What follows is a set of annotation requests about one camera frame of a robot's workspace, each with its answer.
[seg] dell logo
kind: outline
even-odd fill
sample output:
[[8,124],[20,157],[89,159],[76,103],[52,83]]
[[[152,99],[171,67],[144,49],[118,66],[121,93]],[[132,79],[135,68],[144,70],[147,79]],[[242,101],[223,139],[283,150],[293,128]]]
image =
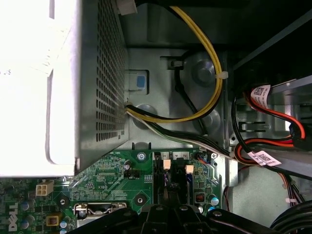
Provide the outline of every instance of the dell logo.
[[9,217],[9,232],[16,232],[18,230],[18,226],[16,224],[16,221],[18,220],[17,214],[18,214],[18,203],[15,203],[14,205],[10,206],[10,217]]

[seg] red wire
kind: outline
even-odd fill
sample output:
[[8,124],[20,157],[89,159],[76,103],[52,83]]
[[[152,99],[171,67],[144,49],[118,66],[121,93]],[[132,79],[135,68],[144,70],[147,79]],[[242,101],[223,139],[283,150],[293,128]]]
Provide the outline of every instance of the red wire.
[[[251,142],[257,142],[257,143],[264,142],[264,143],[270,143],[270,144],[273,144],[276,146],[281,146],[281,147],[293,147],[292,144],[285,144],[284,143],[284,142],[288,142],[288,140],[280,142],[280,141],[272,141],[272,140],[264,140],[264,139],[250,139],[250,140],[245,141],[246,144],[251,143]],[[241,155],[242,149],[243,149],[243,147],[241,145],[239,145],[238,149],[237,149],[237,156],[239,157],[239,159],[242,160],[243,162],[257,165],[257,163],[254,160],[246,159],[246,158],[242,157],[242,155]]]
[[267,108],[265,108],[263,106],[260,106],[253,98],[250,98],[250,100],[252,101],[253,105],[258,107],[259,109],[263,109],[263,110],[268,111],[270,113],[273,113],[273,114],[275,114],[277,116],[281,116],[281,117],[283,117],[285,119],[291,120],[292,122],[294,122],[299,127],[300,132],[301,132],[301,138],[304,139],[306,137],[306,133],[304,131],[304,128],[303,128],[302,124],[297,119],[295,119],[294,117],[289,116],[289,115],[284,114],[284,113],[281,113],[281,112],[277,112],[277,111],[274,111],[274,110],[267,109]]

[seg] green circuit board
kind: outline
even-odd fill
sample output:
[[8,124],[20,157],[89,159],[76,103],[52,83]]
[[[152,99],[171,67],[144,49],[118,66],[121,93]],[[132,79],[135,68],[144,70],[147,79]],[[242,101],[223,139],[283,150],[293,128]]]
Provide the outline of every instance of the green circuit board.
[[[215,200],[220,199],[221,188],[215,167],[194,159],[194,154],[198,151],[158,150],[171,155],[188,153],[186,161],[194,165],[194,204],[202,207],[206,214],[209,209],[220,208],[221,204]],[[154,152],[155,150],[114,151],[77,176],[1,178],[0,234],[65,234],[77,227],[73,208],[78,203],[120,203],[140,213],[142,207],[153,203]],[[145,155],[143,160],[138,158],[139,153]],[[124,165],[129,162],[131,168],[139,172],[138,175],[125,176]],[[53,192],[47,196],[36,196],[36,185],[51,181],[54,183]],[[197,195],[200,195],[200,202],[196,201]]]

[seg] metal panel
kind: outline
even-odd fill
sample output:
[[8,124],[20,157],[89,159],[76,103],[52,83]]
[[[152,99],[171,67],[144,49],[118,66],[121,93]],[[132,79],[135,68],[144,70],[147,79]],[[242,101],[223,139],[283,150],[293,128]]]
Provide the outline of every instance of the metal panel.
[[123,111],[127,52],[115,1],[82,3],[79,171],[128,139]]

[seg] motherboard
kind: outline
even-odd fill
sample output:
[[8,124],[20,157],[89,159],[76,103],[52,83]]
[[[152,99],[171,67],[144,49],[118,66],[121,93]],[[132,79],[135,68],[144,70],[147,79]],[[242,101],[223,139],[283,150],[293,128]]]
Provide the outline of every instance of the motherboard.
[[122,208],[153,204],[156,156],[186,168],[186,203],[206,214],[220,208],[213,163],[195,149],[113,151],[77,176],[0,179],[0,234],[65,234]]

